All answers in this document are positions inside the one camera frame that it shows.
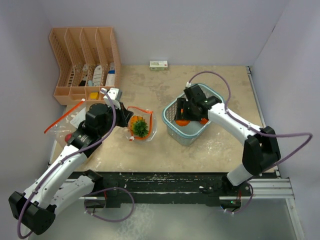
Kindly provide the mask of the orange peeled fruit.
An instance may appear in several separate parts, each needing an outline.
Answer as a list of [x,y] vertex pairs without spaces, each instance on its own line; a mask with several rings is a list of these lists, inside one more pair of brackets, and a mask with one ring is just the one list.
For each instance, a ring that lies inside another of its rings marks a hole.
[[133,135],[139,138],[144,138],[149,133],[147,122],[142,116],[132,116],[130,119],[129,128]]

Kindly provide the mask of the clear orange-zip bag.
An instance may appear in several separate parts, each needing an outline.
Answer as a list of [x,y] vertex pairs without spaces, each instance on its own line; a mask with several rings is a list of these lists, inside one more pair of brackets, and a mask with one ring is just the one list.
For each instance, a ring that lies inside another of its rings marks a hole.
[[75,106],[67,110],[60,118],[53,122],[44,131],[45,135],[51,135],[56,142],[64,147],[67,145],[65,136],[75,132],[80,123],[85,120],[87,101],[82,98]]

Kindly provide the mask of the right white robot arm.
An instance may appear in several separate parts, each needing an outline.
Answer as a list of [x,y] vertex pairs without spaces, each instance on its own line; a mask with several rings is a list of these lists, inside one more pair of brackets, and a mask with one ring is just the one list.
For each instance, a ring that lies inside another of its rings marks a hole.
[[240,185],[257,176],[281,158],[273,128],[251,125],[244,118],[225,107],[216,96],[206,97],[199,84],[187,84],[185,97],[176,100],[176,121],[199,122],[207,120],[218,124],[232,134],[242,145],[242,163],[227,173],[222,190],[228,196],[235,195]]

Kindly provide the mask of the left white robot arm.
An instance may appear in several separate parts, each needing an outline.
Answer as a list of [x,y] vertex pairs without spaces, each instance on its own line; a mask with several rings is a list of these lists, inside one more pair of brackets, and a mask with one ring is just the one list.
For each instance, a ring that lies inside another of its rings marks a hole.
[[30,187],[22,193],[13,192],[8,199],[12,215],[17,219],[19,239],[43,234],[56,216],[78,198],[98,196],[107,191],[103,177],[92,170],[68,185],[64,183],[115,127],[128,127],[133,115],[122,102],[96,103],[85,115],[77,114],[73,118],[75,131],[67,134],[59,157]]

